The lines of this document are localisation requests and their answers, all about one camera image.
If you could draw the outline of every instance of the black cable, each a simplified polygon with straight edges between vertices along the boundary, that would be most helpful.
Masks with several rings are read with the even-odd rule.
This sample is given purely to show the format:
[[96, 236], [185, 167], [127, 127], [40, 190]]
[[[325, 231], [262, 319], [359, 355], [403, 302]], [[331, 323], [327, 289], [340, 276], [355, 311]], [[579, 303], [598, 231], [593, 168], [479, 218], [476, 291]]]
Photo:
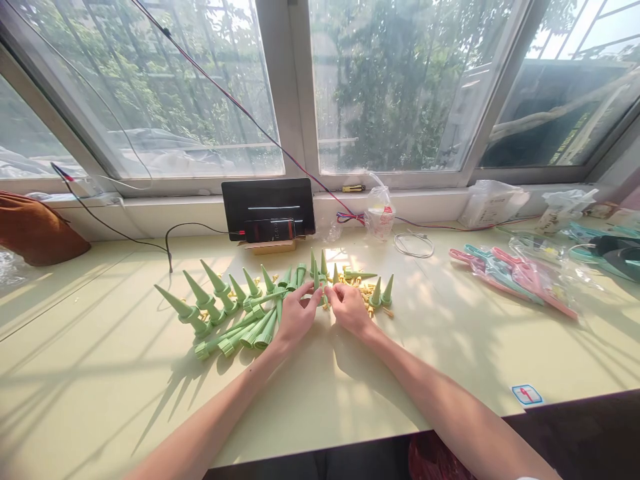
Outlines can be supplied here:
[[173, 273], [173, 265], [171, 264], [171, 252], [169, 250], [169, 234], [171, 233], [171, 230], [173, 230], [174, 228], [178, 228], [178, 227], [182, 227], [182, 225], [200, 225], [201, 227], [204, 228], [208, 228], [211, 231], [214, 231], [216, 233], [226, 233], [228, 234], [229, 232], [223, 232], [220, 230], [216, 230], [214, 228], [209, 227], [208, 225], [205, 225], [204, 223], [199, 223], [199, 222], [184, 222], [184, 223], [178, 223], [177, 225], [172, 226], [169, 230], [167, 230], [167, 232], [165, 233], [165, 247], [166, 252], [167, 252], [167, 258], [169, 259], [169, 273]]
[[54, 166], [54, 170], [55, 172], [60, 176], [60, 178], [62, 178], [62, 181], [65, 183], [67, 190], [69, 190], [69, 193], [72, 194], [76, 200], [78, 200], [78, 202], [80, 203], [80, 205], [82, 205], [82, 208], [84, 208], [84, 210], [87, 211], [88, 214], [90, 214], [90, 216], [92, 216], [95, 220], [97, 220], [98, 222], [100, 222], [102, 225], [104, 225], [106, 228], [108, 228], [109, 230], [111, 230], [112, 232], [116, 232], [118, 235], [123, 236], [124, 238], [126, 238], [127, 240], [131, 240], [132, 242], [136, 242], [136, 243], [140, 243], [141, 245], [150, 245], [152, 247], [156, 247], [159, 248], [162, 251], [167, 251], [166, 249], [162, 248], [160, 245], [156, 245], [155, 243], [149, 243], [149, 242], [143, 242], [140, 240], [136, 240], [136, 239], [132, 239], [130, 236], [125, 235], [124, 233], [122, 233], [121, 231], [116, 230], [113, 227], [110, 227], [109, 225], [107, 225], [105, 222], [103, 222], [102, 220], [100, 220], [98, 217], [96, 217], [93, 212], [91, 212], [91, 210], [89, 210], [89, 208], [84, 204], [84, 202], [82, 202], [82, 200], [80, 200], [80, 197], [78, 197], [75, 192], [73, 190], [71, 190], [71, 186], [69, 185], [69, 182], [66, 178], [64, 178], [64, 176], [62, 175], [62, 172], [60, 170], [58, 170], [57, 166], [54, 165], [52, 163], [52, 165]]

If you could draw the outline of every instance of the white cable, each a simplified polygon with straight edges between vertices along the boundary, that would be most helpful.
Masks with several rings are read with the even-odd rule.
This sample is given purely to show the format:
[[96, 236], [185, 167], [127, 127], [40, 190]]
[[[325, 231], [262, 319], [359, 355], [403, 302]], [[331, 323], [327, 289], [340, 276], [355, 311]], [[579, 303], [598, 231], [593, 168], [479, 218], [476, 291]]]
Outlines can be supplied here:
[[[416, 238], [422, 240], [428, 246], [430, 246], [431, 247], [431, 251], [429, 253], [414, 253], [414, 252], [410, 252], [410, 251], [407, 250], [407, 247], [405, 246], [404, 242], [402, 242], [402, 237], [416, 237]], [[407, 232], [396, 234], [396, 236], [393, 239], [393, 242], [395, 244], [395, 249], [398, 250], [398, 252], [402, 253], [403, 255], [408, 255], [408, 256], [414, 257], [414, 258], [429, 258], [435, 252], [435, 246], [433, 245], [433, 242], [431, 240], [429, 240], [429, 238], [428, 238], [428, 236], [426, 234], [424, 234], [424, 233], [415, 233], [415, 232], [412, 232], [409, 229], [407, 229]]]
[[35, 29], [35, 27], [30, 24], [30, 22], [28, 22], [28, 20], [26, 18], [24, 18], [22, 16], [22, 14], [20, 14], [20, 12], [18, 12], [18, 10], [16, 10], [16, 8], [11, 4], [11, 2], [9, 0], [6, 1], [6, 3], [8, 4], [8, 6], [11, 8], [11, 10], [13, 10], [15, 12], [15, 14], [20, 17], [20, 20], [22, 20], [26, 26], [28, 26], [31, 30], [33, 30], [35, 32], [35, 34], [40, 37], [40, 39], [45, 42], [47, 44], [47, 46], [53, 50], [61, 59], [62, 61], [64, 61], [70, 68], [72, 68], [72, 70], [74, 72], [76, 72], [78, 74], [78, 76], [80, 78], [82, 78], [82, 80], [85, 81], [85, 83], [89, 86], [89, 88], [96, 94], [96, 96], [100, 99], [100, 101], [104, 104], [104, 106], [107, 108], [107, 110], [109, 110], [109, 113], [113, 116], [113, 119], [115, 120], [115, 122], [118, 124], [118, 127], [120, 127], [120, 130], [122, 130], [122, 133], [124, 134], [124, 136], [127, 138], [127, 142], [129, 142], [129, 146], [131, 147], [131, 150], [133, 151], [133, 154], [135, 155], [135, 157], [138, 159], [138, 161], [140, 162], [140, 164], [145, 168], [145, 170], [147, 171], [147, 174], [149, 174], [149, 180], [151, 180], [151, 184], [148, 187], [144, 187], [144, 188], [140, 188], [140, 187], [133, 187], [132, 185], [128, 185], [126, 183], [123, 183], [121, 181], [112, 179], [110, 177], [106, 177], [104, 175], [92, 175], [92, 177], [100, 177], [100, 178], [104, 178], [107, 180], [110, 180], [112, 182], [115, 183], [119, 183], [120, 185], [124, 185], [125, 187], [128, 187], [130, 189], [134, 189], [134, 190], [149, 190], [150, 188], [153, 187], [153, 176], [151, 174], [151, 172], [149, 171], [149, 169], [147, 168], [147, 166], [145, 165], [145, 163], [142, 161], [142, 159], [140, 158], [140, 156], [138, 156], [138, 153], [135, 151], [135, 149], [133, 148], [133, 143], [131, 142], [131, 139], [129, 138], [125, 128], [122, 126], [122, 123], [120, 123], [120, 120], [118, 120], [118, 117], [115, 116], [115, 113], [113, 112], [113, 110], [111, 110], [111, 107], [109, 106], [109, 104], [106, 102], [106, 100], [104, 100], [104, 98], [102, 98], [102, 95], [100, 95], [98, 93], [98, 91], [93, 87], [93, 85], [91, 84], [91, 82], [89, 80], [87, 80], [85, 78], [85, 76], [80, 72], [80, 70], [78, 70], [69, 60], [67, 60], [67, 58], [60, 53], [50, 42], [49, 40], [47, 40], [46, 38], [44, 38], [42, 36], [42, 34], [40, 34], [40, 32], [38, 32], [38, 30]]

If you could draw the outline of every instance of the hand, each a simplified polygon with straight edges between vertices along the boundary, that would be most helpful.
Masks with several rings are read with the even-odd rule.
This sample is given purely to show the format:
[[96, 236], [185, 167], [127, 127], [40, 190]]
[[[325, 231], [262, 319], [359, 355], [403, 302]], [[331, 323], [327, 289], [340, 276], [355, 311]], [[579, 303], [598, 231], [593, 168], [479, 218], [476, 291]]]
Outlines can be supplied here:
[[333, 309], [335, 322], [356, 337], [361, 337], [367, 328], [374, 326], [357, 288], [336, 283], [333, 288], [326, 286], [325, 294]]
[[[308, 293], [313, 293], [311, 298], [302, 298]], [[288, 347], [296, 346], [311, 328], [321, 298], [322, 288], [313, 291], [312, 281], [288, 294], [282, 302], [282, 319], [275, 339]]]

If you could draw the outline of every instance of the window frame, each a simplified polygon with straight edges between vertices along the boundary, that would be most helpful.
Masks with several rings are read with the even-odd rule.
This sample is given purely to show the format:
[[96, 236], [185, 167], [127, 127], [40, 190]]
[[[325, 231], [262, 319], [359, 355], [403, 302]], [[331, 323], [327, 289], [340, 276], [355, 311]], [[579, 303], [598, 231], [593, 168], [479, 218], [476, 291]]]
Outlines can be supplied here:
[[[509, 17], [514, 28], [506, 30], [509, 34], [502, 40], [506, 45], [505, 53], [499, 60], [498, 75], [493, 79], [485, 110], [461, 169], [378, 173], [387, 186], [392, 189], [466, 187], [478, 179], [496, 179], [513, 184], [594, 181], [604, 172], [604, 166], [615, 160], [608, 153], [624, 132], [640, 121], [640, 101], [603, 140], [585, 165], [509, 169], [479, 167], [491, 130], [548, 4], [549, 0], [516, 0], [517, 8]], [[374, 187], [368, 175], [320, 173], [309, 0], [256, 0], [255, 7], [282, 146], [331, 190], [340, 190], [343, 185], [354, 183]], [[0, 3], [0, 16], [3, 18], [0, 23], [0, 73], [88, 174], [113, 176], [111, 165], [117, 161], [118, 154], [104, 138], [97, 126], [100, 123], [88, 105], [65, 84], [68, 80], [66, 74], [57, 74], [61, 68], [55, 54], [4, 3]], [[100, 177], [94, 179], [105, 191], [115, 191], [123, 197], [220, 195], [224, 181], [305, 176], [284, 154], [283, 160], [285, 172], [282, 175], [155, 178], [152, 182], [148, 178], [122, 180], [138, 190]], [[57, 179], [0, 179], [0, 189], [17, 193], [34, 190], [66, 192], [64, 184]], [[315, 183], [312, 183], [312, 189], [315, 192], [323, 190]]]

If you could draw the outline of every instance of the pink plastic item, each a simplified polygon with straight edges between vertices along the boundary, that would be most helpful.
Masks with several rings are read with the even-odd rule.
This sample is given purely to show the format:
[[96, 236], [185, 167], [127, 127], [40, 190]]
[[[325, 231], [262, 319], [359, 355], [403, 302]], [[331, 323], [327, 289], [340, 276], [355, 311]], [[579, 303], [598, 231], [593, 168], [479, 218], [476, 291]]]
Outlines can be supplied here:
[[578, 312], [566, 305], [554, 294], [552, 281], [549, 277], [548, 268], [544, 265], [529, 261], [526, 262], [520, 258], [512, 257], [508, 253], [494, 247], [491, 252], [500, 260], [507, 262], [511, 268], [511, 276], [522, 288], [534, 292], [538, 297], [552, 307], [560, 310], [566, 316], [578, 320]]
[[498, 282], [498, 280], [493, 278], [491, 275], [488, 275], [485, 272], [485, 263], [482, 260], [480, 260], [478, 257], [474, 257], [470, 253], [465, 253], [456, 249], [450, 249], [449, 256], [456, 260], [460, 260], [467, 263], [471, 267], [471, 270], [474, 275], [477, 275], [478, 277], [480, 277], [481, 280], [490, 284], [492, 287], [495, 287], [498, 290], [502, 290], [503, 292], [510, 293], [511, 295], [514, 295], [515, 297], [518, 297], [522, 300], [531, 301], [531, 299], [528, 298], [526, 295], [523, 295], [520, 292], [516, 292], [515, 290], [510, 289], [508, 286]]

